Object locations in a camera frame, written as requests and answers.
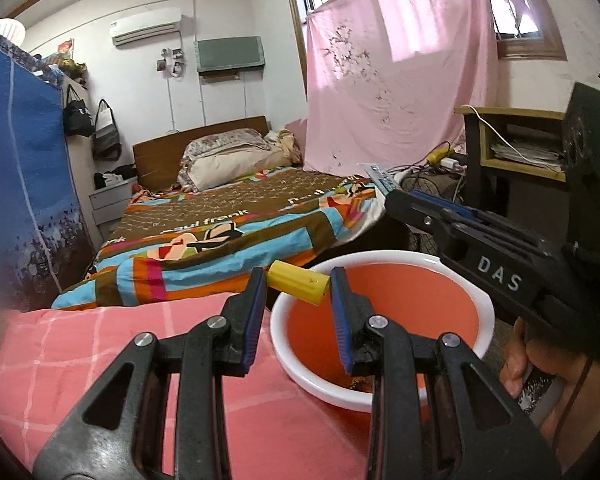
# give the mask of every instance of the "wooden headboard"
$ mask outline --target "wooden headboard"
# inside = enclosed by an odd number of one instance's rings
[[[138,182],[152,191],[167,189],[176,182],[182,154],[192,140],[239,128],[251,128],[263,136],[269,132],[267,118],[259,116],[202,126],[136,144],[134,157],[136,158],[136,168],[138,168]]]

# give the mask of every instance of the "bolt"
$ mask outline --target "bolt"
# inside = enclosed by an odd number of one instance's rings
[[[384,328],[389,324],[389,321],[384,316],[371,316],[369,318],[369,326],[372,328]]]
[[[442,336],[442,343],[444,346],[449,346],[450,348],[455,348],[460,344],[460,336],[458,334],[454,334],[453,332],[448,332]]]
[[[141,332],[134,338],[136,346],[147,346],[154,342],[154,335],[148,332]]]
[[[213,316],[206,320],[206,325],[209,328],[222,328],[226,325],[226,318],[224,316]]]

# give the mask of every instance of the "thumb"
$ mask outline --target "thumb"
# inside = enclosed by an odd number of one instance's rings
[[[577,355],[557,348],[540,339],[532,339],[526,344],[529,361],[539,370],[576,383],[587,361],[584,355]]]

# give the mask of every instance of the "window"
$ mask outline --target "window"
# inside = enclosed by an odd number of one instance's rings
[[[302,22],[326,1],[298,0]],[[491,0],[491,10],[500,59],[567,59],[547,0]]]

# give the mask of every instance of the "bed sheet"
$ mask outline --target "bed sheet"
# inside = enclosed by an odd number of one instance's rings
[[[0,350],[5,444],[32,469],[56,427],[135,334],[149,331],[164,338],[188,332],[219,314],[228,296],[135,309],[13,313]],[[168,474],[173,474],[175,401],[172,387],[163,460]],[[275,357],[267,313],[249,375],[224,379],[224,406],[236,480],[364,478],[368,414],[325,404],[291,381]]]
[[[368,178],[283,168],[200,193],[144,193],[87,279],[53,308],[85,310],[240,292],[253,267],[299,266],[379,216]]]

